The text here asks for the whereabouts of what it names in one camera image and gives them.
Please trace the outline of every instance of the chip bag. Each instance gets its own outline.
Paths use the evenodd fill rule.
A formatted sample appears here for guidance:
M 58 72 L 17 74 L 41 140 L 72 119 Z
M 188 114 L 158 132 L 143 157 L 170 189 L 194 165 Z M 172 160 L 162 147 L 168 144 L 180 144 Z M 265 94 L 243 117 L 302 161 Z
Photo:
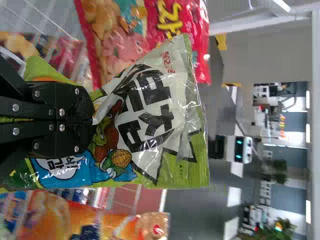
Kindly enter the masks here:
M 170 215 L 165 212 L 111 214 L 44 190 L 11 195 L 0 195 L 9 202 L 1 239 L 166 240 L 169 234 Z
M 74 0 L 87 39 L 93 78 L 101 85 L 165 40 L 189 35 L 198 83 L 211 83 L 209 19 L 204 0 Z
M 191 61 L 187 34 L 149 52 L 90 93 L 96 129 L 87 151 L 59 159 L 25 158 L 2 183 L 4 188 L 116 187 L 129 182 L 147 188 L 207 187 L 207 126 Z M 50 76 L 42 64 L 48 65 L 30 57 L 25 80 Z
M 93 79 L 83 41 L 69 36 L 0 31 L 0 54 L 19 73 L 24 75 L 26 61 L 40 56 L 68 79 L 77 79 L 87 90 L 93 90 Z

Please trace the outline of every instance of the orange package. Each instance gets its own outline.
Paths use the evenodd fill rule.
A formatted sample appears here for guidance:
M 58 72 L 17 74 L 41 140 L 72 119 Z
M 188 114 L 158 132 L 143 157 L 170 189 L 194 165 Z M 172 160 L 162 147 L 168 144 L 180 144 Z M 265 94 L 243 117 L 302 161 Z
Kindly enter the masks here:
M 110 214 L 45 190 L 29 191 L 26 195 L 28 203 L 20 206 L 18 218 L 15 221 L 8 218 L 15 225 L 13 234 L 17 240 L 165 240 L 168 237 L 168 213 Z

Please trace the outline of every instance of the black korean lettering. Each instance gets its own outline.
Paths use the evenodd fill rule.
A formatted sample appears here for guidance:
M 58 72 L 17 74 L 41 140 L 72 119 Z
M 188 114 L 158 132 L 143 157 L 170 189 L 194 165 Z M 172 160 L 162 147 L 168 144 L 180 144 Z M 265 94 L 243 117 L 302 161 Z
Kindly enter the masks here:
M 142 141 L 138 134 L 138 130 L 141 130 L 138 120 L 123 123 L 118 126 L 118 129 L 124 143 L 127 145 L 131 153 L 141 152 L 163 144 L 174 131 L 174 129 L 171 129 L 162 135 Z M 131 142 L 128 134 L 132 136 L 134 142 Z
M 136 64 L 136 65 L 134 65 L 131 68 L 131 70 L 127 73 L 128 75 L 123 78 L 123 80 L 114 88 L 114 90 L 117 90 L 117 89 L 120 89 L 122 87 L 125 87 L 131 81 L 131 79 L 134 77 L 135 74 L 137 74 L 139 72 L 142 72 L 142 71 L 144 71 L 146 69 L 150 69 L 150 68 L 151 68 L 150 66 L 147 66 L 145 64 Z
M 132 109 L 134 112 L 141 111 L 144 109 L 144 105 L 140 99 L 139 90 L 134 81 L 130 82 L 128 85 L 128 96 L 130 99 L 130 103 L 132 105 Z
M 49 167 L 50 170 L 56 169 L 55 163 L 54 163 L 53 160 L 47 161 L 46 163 L 48 164 L 48 167 Z
M 118 129 L 125 145 L 127 145 L 127 147 L 130 149 L 132 153 L 140 152 L 144 150 L 144 142 L 141 141 L 138 134 L 138 130 L 141 130 L 138 120 L 123 123 L 118 126 Z M 131 140 L 129 139 L 128 133 L 131 134 L 134 143 L 132 143 Z
M 171 98 L 170 88 L 168 86 L 164 87 L 164 84 L 160 78 L 162 75 L 163 73 L 159 70 L 148 70 L 139 73 L 136 77 L 141 87 L 146 105 L 154 104 Z M 154 82 L 156 89 L 151 89 L 148 78 Z
M 65 159 L 66 159 L 66 164 L 65 165 L 75 164 L 75 161 L 73 161 L 73 159 L 75 159 L 74 157 L 68 156 Z
M 139 116 L 139 119 L 144 123 L 148 124 L 148 127 L 145 130 L 145 135 L 154 136 L 157 129 L 164 125 L 164 130 L 167 132 L 172 129 L 172 120 L 174 115 L 169 111 L 169 105 L 165 104 L 161 106 L 161 115 L 152 115 L 148 112 L 145 112 Z
M 65 166 L 64 162 L 60 158 L 58 160 L 59 160 L 59 162 L 55 162 L 54 165 L 56 168 L 62 169 Z

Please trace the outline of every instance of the black metal bracket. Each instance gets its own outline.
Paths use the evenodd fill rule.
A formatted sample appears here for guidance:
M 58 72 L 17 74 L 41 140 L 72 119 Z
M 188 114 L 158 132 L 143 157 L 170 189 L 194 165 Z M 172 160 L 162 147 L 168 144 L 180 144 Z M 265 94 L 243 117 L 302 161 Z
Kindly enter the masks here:
M 1 55 L 0 103 L 0 181 L 25 157 L 81 154 L 92 141 L 95 109 L 82 86 L 25 82 Z

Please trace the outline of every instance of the red snack bag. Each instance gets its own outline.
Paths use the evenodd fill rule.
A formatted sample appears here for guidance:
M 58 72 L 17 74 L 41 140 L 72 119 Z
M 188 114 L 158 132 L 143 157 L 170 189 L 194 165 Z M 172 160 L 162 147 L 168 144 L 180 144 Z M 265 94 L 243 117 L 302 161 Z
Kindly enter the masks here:
M 188 33 L 198 83 L 211 83 L 205 60 L 209 19 L 204 0 L 74 0 L 95 87 L 144 54 Z
M 54 37 L 26 32 L 0 32 L 0 54 L 23 76 L 25 61 L 40 56 L 70 78 L 84 43 L 68 36 Z

